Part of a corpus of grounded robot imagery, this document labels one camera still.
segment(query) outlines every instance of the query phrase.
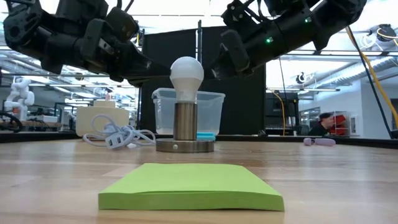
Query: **round lamp base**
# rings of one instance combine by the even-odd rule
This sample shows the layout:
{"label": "round lamp base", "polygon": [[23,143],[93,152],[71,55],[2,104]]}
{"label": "round lamp base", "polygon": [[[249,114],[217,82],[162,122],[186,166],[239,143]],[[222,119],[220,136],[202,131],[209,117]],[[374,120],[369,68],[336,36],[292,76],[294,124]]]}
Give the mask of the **round lamp base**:
{"label": "round lamp base", "polygon": [[214,141],[177,141],[174,139],[156,139],[156,151],[176,153],[213,152]]}

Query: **black robotic arm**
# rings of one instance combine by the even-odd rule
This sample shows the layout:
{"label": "black robotic arm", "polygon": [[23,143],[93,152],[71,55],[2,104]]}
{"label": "black robotic arm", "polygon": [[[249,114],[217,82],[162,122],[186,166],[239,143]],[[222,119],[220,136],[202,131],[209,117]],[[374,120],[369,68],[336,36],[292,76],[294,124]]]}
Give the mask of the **black robotic arm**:
{"label": "black robotic arm", "polygon": [[[121,6],[106,14],[105,0],[60,0],[53,15],[39,0],[6,1],[23,3],[9,4],[4,20],[7,45],[40,60],[44,70],[59,74],[64,65],[71,65],[107,73],[118,82],[127,79],[132,85],[170,75],[169,68],[147,58],[130,41],[139,27]],[[221,35],[220,56],[205,68],[205,78],[250,75],[256,67],[309,42],[321,50],[333,34],[358,20],[366,4],[366,0],[264,0],[277,16],[271,20],[248,8],[254,1],[228,4],[222,15],[228,30]]]}

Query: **pink object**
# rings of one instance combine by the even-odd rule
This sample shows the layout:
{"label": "pink object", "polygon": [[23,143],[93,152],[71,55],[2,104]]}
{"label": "pink object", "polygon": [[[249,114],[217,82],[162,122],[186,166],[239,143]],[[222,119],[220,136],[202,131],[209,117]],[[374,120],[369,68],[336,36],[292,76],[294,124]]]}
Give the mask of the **pink object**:
{"label": "pink object", "polygon": [[326,138],[304,139],[304,145],[311,146],[312,144],[316,144],[319,146],[334,146],[336,144],[336,141],[333,139],[326,139]]}

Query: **black shirt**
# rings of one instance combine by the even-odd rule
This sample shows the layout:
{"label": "black shirt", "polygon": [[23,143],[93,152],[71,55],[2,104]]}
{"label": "black shirt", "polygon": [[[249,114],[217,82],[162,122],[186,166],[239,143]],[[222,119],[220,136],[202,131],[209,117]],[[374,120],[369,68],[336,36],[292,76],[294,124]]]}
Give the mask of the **black shirt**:
{"label": "black shirt", "polygon": [[329,134],[329,131],[319,123],[315,127],[313,127],[311,131],[308,133],[309,136],[322,136],[322,137],[327,134]]}

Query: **blue object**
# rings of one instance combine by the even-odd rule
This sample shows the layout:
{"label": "blue object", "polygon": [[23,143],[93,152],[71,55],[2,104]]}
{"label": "blue object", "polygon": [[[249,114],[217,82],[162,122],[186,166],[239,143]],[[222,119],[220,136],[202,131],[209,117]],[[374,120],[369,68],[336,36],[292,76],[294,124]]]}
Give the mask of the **blue object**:
{"label": "blue object", "polygon": [[216,136],[214,133],[197,133],[197,140],[215,141]]}

